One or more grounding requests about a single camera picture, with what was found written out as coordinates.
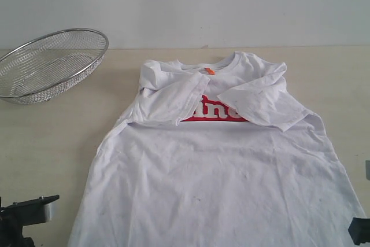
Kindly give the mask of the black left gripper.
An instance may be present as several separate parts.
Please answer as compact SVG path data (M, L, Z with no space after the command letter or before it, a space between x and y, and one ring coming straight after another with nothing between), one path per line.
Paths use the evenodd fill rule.
M31 237L23 236L23 227L14 218L1 219L1 247L34 247Z

